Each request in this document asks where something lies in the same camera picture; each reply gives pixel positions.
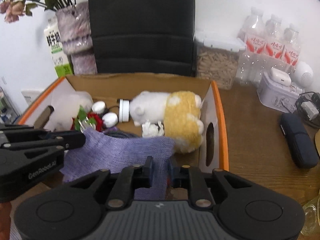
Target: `cardboard box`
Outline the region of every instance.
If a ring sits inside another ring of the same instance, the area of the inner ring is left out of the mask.
[[[201,120],[204,123],[204,142],[200,149],[190,154],[176,154],[178,164],[199,166],[203,172],[214,168],[228,170],[228,146],[224,114],[219,91],[215,82],[198,78],[171,74],[130,73],[98,74],[84,76],[66,76],[57,79],[26,110],[19,124],[34,125],[53,130],[49,115],[57,106],[57,98],[63,93],[74,90],[87,91],[93,101],[104,101],[107,107],[117,105],[117,99],[132,99],[144,90],[157,92],[192,91],[203,100]],[[133,121],[119,123],[119,129],[137,135],[142,134],[141,127],[135,127]]]

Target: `wooden table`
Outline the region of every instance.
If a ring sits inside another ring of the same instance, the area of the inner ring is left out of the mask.
[[[288,145],[279,128],[280,111],[259,101],[253,86],[235,84],[220,90],[225,114],[230,172],[304,205],[318,195],[320,164],[310,170],[299,169],[291,159]],[[314,140],[316,130],[306,129]],[[299,240],[320,239],[320,235]]]

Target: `crumpled white paper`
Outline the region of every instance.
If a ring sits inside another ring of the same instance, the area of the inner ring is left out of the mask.
[[[142,125],[142,137],[156,137],[163,135],[164,129],[161,121],[158,121],[158,125],[150,123],[149,121]]]

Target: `black chair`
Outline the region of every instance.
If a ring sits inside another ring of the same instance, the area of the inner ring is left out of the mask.
[[[195,74],[195,0],[89,0],[98,73]]]

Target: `red and white label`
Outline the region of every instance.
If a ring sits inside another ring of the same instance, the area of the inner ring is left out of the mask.
[[[292,48],[284,48],[284,51],[282,53],[282,61],[288,64],[291,64],[292,66],[295,66],[298,59],[299,59],[300,52],[292,49]]]
[[[253,53],[261,54],[263,52],[266,40],[253,34],[246,34],[244,42],[247,45],[247,50]]]
[[[273,41],[273,42],[266,42],[264,47],[264,53],[269,55],[270,57],[280,59],[282,52],[284,49],[284,45],[280,42]]]

